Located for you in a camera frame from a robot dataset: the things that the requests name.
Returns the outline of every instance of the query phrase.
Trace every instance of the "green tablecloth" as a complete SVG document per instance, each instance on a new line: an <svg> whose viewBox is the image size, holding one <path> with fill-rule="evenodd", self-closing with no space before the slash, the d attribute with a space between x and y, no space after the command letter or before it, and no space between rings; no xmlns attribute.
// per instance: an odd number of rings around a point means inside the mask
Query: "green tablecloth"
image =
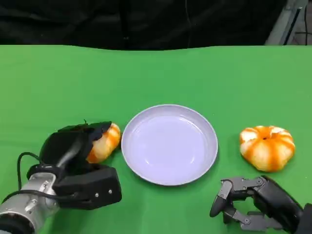
<svg viewBox="0 0 312 234"><path fill-rule="evenodd" d="M122 185L120 203L94 211L62 210L43 234L236 234L222 217L209 218L220 179L261 173L242 159L245 127L288 129L297 151L270 176L302 205L312 202L312 47L211 47L119 52L70 46L1 46L0 198L18 188L19 153L39 153L65 125L112 120L123 130L139 111L176 103L203 114L215 128L219 159L198 181L160 187L138 178L121 152L108 160ZM35 161L22 161L25 174ZM252 202L239 203L242 211Z"/></svg>

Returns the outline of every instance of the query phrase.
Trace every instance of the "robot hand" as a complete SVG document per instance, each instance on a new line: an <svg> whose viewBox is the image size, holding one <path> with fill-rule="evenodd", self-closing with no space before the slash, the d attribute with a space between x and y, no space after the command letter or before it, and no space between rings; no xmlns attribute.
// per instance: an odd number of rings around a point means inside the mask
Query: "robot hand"
<svg viewBox="0 0 312 234"><path fill-rule="evenodd" d="M221 184L221 190L211 207L210 217L223 212L224 223L234 220L240 223L243 230L265 231L267 228L274 228L291 234L296 232L303 209L272 179L264 175L251 180L235 177L223 179ZM248 212L245 215L234 208L233 201L245 200L247 197L253 198L259 212Z"/></svg>
<svg viewBox="0 0 312 234"><path fill-rule="evenodd" d="M37 233L46 218L59 208L92 210L121 200L115 168L86 160L111 122L68 126L51 134L40 156L23 153L18 159L19 190L0 206L0 234ZM22 187L20 160L31 155L40 161L28 173Z"/></svg>

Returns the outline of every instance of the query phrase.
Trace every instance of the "orange pumpkin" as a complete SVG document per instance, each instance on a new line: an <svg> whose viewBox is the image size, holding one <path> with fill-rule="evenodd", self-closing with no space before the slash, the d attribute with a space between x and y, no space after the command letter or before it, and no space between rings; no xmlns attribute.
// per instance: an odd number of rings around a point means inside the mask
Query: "orange pumpkin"
<svg viewBox="0 0 312 234"><path fill-rule="evenodd" d="M292 135L275 126L246 128L239 138L241 154L260 171L282 170L295 151Z"/></svg>
<svg viewBox="0 0 312 234"><path fill-rule="evenodd" d="M99 163L108 158L120 142L120 129L112 123L99 140L93 141L93 147L87 157L89 163Z"/></svg>

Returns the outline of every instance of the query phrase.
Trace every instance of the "black curtain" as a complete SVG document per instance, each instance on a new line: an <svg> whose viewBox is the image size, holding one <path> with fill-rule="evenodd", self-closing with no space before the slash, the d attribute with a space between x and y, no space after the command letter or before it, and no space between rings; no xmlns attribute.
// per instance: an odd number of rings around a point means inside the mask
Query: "black curtain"
<svg viewBox="0 0 312 234"><path fill-rule="evenodd" d="M1 44L262 45L286 0L0 0Z"/></svg>

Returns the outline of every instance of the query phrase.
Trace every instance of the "white plate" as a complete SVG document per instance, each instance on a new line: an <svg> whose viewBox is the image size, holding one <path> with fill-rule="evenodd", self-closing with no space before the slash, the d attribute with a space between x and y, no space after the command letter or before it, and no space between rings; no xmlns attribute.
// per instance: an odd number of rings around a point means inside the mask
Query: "white plate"
<svg viewBox="0 0 312 234"><path fill-rule="evenodd" d="M198 112L160 105L140 112L128 123L121 149L138 176L175 186L192 182L211 168L218 142L213 127Z"/></svg>

